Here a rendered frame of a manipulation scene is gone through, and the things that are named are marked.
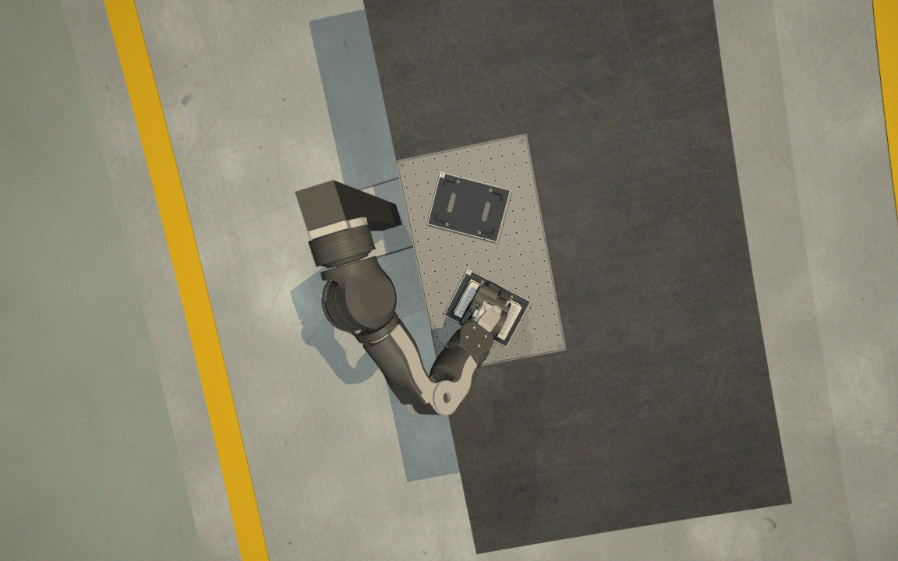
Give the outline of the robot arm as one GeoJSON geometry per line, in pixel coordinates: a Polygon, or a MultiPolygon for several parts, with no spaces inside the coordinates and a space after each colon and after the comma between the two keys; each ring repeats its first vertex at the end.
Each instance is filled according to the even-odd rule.
{"type": "Polygon", "coordinates": [[[474,322],[452,335],[428,375],[416,342],[394,311],[392,280],[376,256],[367,258],[377,247],[366,217],[315,228],[309,238],[315,266],[329,269],[320,273],[328,281],[322,290],[324,315],[363,344],[401,404],[415,415],[451,415],[464,404],[494,338],[505,331],[508,312],[483,301],[474,322]]]}

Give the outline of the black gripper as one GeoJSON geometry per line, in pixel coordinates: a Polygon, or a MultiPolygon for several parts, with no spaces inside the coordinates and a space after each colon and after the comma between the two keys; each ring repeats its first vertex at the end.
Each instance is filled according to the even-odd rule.
{"type": "Polygon", "coordinates": [[[504,312],[509,312],[512,305],[512,303],[509,303],[511,297],[512,295],[510,295],[509,292],[504,291],[501,285],[496,285],[495,283],[492,283],[492,281],[488,281],[486,285],[479,284],[478,290],[465,309],[459,324],[462,324],[463,326],[463,324],[467,322],[474,322],[479,310],[482,308],[481,303],[483,301],[498,306],[498,308],[501,308],[504,312]]]}

